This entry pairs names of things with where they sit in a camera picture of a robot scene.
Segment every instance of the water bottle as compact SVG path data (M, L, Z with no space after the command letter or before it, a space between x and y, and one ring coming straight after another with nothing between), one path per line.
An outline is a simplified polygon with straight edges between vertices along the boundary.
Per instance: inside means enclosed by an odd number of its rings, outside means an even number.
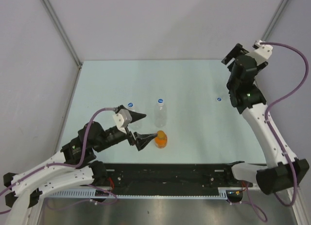
M155 105L155 126L158 128L166 125L167 111L163 99L158 99Z
M135 106L133 103L129 103L127 105L127 109L133 112L139 112L137 106ZM142 127L142 120L136 121L134 123L130 123L129 126L133 130L138 130Z

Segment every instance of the bottle cap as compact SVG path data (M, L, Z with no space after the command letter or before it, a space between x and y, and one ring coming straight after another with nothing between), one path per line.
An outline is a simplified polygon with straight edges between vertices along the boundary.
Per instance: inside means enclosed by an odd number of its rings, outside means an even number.
M164 105L164 100L163 99L158 99L157 100L157 105L162 107Z
M127 109L128 110L133 110L134 109L134 104L133 103L128 103L128 105L127 105Z
M157 131L156 134L159 139L164 139L166 136L166 134L162 130Z

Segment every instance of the gray wall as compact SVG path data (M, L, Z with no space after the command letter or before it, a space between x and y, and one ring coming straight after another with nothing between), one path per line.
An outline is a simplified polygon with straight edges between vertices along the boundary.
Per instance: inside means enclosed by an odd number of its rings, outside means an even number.
M50 0L81 60L220 59L281 0Z
M0 0L0 23L2 176L52 154L78 70L40 0Z
M311 61L311 0L292 0L269 41L292 45ZM294 52L275 47L269 66L258 76L259 87L270 102L290 92L304 75L304 62ZM311 164L311 75L302 88L272 109L273 118L299 158ZM301 183L311 208L311 171Z

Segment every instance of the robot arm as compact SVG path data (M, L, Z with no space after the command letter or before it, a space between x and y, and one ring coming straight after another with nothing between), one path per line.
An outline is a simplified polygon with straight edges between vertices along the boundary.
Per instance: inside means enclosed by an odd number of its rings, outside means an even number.
M96 158L94 151L103 151L124 140L127 140L130 145L135 145L138 151L144 149L156 137L156 134L141 135L137 132L132 134L127 128L129 123L144 117L146 117L145 114L129 111L121 105L115 108L115 115L113 115L116 126L103 130L98 122L92 122L87 136L85 157L79 169L74 169L70 165L76 165L81 160L86 125L78 131L78 137L64 145L60 151L45 162L21 174L7 173L3 176L4 185L9 187L16 184L11 188L12 192L6 195L6 204L12 207L25 190L32 192L29 203L31 207L37 203L40 195L44 197L56 190L77 185L102 183L107 174L104 164L95 161L88 165ZM30 173L33 174L21 181L21 178Z
M289 163L284 156L285 153L282 152L265 120L266 100L261 91L254 85L255 76L268 65L266 61L271 56L273 49L270 45L261 45L261 42L257 41L254 44L255 50L253 52L248 52L241 44L237 44L222 60L222 63L227 65L234 58L234 61L228 65L231 72L227 83L230 101L232 106L237 108L251 126L267 162L267 166L247 163L235 164L232 166L233 175L238 180L258 184L262 192L271 194L291 188L293 177ZM284 145L286 153L293 163L297 182L300 183L309 169L308 162L305 159L299 160L288 147L270 113L268 120Z

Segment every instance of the orange juice bottle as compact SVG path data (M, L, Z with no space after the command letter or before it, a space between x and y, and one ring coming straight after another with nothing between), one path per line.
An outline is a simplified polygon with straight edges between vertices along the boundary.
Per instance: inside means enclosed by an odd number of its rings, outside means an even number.
M157 146L157 148L162 149L166 147L166 144L167 144L166 134L162 130L157 131L156 134L157 134L157 137L155 138L155 145Z

